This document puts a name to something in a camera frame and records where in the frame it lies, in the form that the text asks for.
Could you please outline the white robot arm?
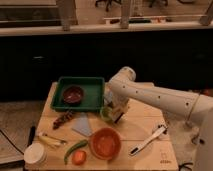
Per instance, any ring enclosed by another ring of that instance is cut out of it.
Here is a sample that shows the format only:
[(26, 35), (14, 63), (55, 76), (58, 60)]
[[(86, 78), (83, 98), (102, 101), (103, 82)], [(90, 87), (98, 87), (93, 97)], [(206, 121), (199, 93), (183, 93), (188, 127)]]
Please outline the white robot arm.
[(130, 67), (121, 68), (108, 82), (115, 97), (124, 102), (129, 98), (181, 115), (199, 127), (198, 145), (193, 171), (213, 171), (213, 97), (135, 81)]

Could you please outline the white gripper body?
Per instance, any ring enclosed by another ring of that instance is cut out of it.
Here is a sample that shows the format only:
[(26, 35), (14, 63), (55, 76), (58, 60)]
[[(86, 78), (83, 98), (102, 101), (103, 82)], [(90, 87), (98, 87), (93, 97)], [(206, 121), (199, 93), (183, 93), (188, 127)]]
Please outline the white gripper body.
[(114, 123), (117, 123), (119, 119), (127, 112), (128, 104), (114, 104), (110, 103), (108, 105), (110, 108), (108, 116), (112, 119)]

